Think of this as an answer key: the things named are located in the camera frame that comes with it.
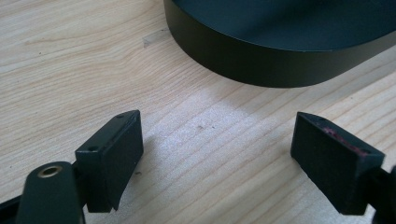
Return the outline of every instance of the wood grain surface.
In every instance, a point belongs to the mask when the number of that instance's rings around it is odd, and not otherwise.
[[[133,109],[145,154],[120,210],[88,223],[370,223],[371,207],[339,215],[290,157],[297,111],[396,163],[396,47],[316,86],[255,87],[188,57],[162,0],[3,0],[0,42],[0,202]]]

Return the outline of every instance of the table surface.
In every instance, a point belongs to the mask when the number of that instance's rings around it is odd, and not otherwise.
[[[115,115],[139,109],[145,153],[119,211],[88,223],[370,223],[339,215],[290,157],[297,111],[396,163],[396,47],[327,82],[221,77],[167,29],[162,0],[0,3],[0,202]]]

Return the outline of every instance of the black plastic piece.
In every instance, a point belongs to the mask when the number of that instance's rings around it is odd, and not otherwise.
[[[248,84],[302,87],[396,45],[396,1],[164,0],[181,48]]]
[[[90,212],[118,209],[134,168],[143,154],[140,113],[119,114],[76,150],[78,171],[88,174],[86,201]]]
[[[45,164],[30,173],[22,196],[0,204],[0,223],[85,223],[82,207],[109,212],[143,154],[138,110],[111,119],[76,150],[77,161]]]
[[[48,163],[27,176],[17,223],[85,223],[70,163]]]
[[[381,169],[381,151],[322,117],[299,112],[291,156],[341,214],[363,215],[369,203],[377,223],[396,223],[396,170]]]

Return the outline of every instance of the black clamp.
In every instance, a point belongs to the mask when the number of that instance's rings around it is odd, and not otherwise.
[[[138,110],[119,114],[76,150],[73,164],[42,165],[30,173],[23,194],[0,204],[0,223],[85,223],[93,213],[118,209],[143,155]]]
[[[381,169],[385,154],[319,116],[297,114],[291,156],[343,215],[361,216],[369,203],[373,223],[396,223],[396,166]]]

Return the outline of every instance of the light wood surface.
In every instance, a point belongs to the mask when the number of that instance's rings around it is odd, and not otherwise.
[[[370,223],[370,207],[339,215],[290,157],[297,111],[396,163],[396,47],[316,86],[250,86],[188,57],[162,0],[4,0],[0,43],[0,202],[133,109],[144,156],[120,210],[88,223]]]

